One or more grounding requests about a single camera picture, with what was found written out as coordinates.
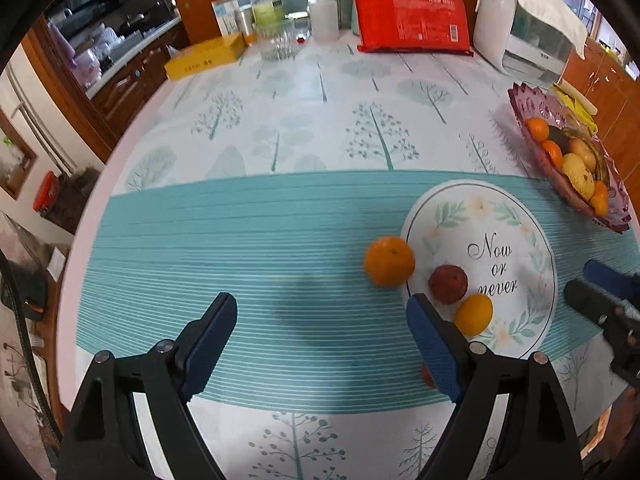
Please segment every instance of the white cloth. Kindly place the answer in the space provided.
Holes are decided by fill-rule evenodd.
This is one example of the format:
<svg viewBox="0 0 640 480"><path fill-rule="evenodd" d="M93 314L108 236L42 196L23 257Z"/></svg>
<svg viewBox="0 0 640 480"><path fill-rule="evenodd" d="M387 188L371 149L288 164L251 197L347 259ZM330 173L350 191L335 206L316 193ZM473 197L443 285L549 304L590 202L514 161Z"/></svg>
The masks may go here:
<svg viewBox="0 0 640 480"><path fill-rule="evenodd" d="M533 17L562 32L574 44L578 56L584 59L587 28L562 0L518 0L520 6Z"/></svg>

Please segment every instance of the screw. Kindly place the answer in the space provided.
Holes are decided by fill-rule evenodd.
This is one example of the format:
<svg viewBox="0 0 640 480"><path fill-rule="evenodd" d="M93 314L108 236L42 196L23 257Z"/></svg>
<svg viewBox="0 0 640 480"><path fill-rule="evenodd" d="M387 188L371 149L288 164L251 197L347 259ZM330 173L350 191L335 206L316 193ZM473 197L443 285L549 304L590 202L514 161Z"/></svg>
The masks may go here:
<svg viewBox="0 0 640 480"><path fill-rule="evenodd" d="M162 339L162 341L156 345L156 351L160 352L161 354L166 354L167 352L170 352L173 348L174 348L174 342L171 341L170 339Z"/></svg>
<svg viewBox="0 0 640 480"><path fill-rule="evenodd" d="M103 363L111 357L111 353L108 350L100 350L95 356L94 361L97 363Z"/></svg>
<svg viewBox="0 0 640 480"><path fill-rule="evenodd" d="M549 362L549 358L543 352L534 352L533 360L539 365L546 365Z"/></svg>
<svg viewBox="0 0 640 480"><path fill-rule="evenodd" d="M471 350L473 354L483 355L486 352L486 346L479 341L472 341L469 343L469 350Z"/></svg>

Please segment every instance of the yellow box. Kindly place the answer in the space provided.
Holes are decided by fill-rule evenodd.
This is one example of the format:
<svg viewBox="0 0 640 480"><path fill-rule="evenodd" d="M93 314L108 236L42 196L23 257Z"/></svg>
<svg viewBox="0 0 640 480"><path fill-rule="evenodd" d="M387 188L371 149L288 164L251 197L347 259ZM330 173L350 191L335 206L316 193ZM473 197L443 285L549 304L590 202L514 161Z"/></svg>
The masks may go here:
<svg viewBox="0 0 640 480"><path fill-rule="evenodd" d="M164 66L172 81L193 75L216 66L233 63L244 52L242 34L233 34L215 40L207 40L182 49Z"/></svg>

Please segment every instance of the white appliance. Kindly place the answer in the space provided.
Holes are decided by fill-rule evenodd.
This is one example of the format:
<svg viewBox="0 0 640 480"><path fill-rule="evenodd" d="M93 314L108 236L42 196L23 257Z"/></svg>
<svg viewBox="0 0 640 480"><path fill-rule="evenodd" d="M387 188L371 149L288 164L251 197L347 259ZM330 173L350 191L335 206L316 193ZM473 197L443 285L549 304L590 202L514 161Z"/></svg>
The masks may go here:
<svg viewBox="0 0 640 480"><path fill-rule="evenodd" d="M550 86L564 72L574 46L518 0L479 0L474 47L500 72Z"/></svg>

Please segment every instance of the teal placemat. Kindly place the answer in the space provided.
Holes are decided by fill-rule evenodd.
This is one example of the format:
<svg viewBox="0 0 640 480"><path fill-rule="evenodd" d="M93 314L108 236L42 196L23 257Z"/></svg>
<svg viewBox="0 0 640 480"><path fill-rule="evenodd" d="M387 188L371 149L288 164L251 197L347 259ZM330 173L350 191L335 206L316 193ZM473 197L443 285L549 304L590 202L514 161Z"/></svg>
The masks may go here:
<svg viewBox="0 0 640 480"><path fill-rule="evenodd" d="M284 412L362 413L444 400L420 378L400 291L364 276L368 244L399 234L414 202L453 178L491 182L546 232L559 290L590 258L640 268L633 233L572 211L542 180L362 171L210 180L112 197L88 264L78 344L116 356L175 338L224 291L238 325L202 396ZM596 329L562 294L542 345L552 359Z"/></svg>

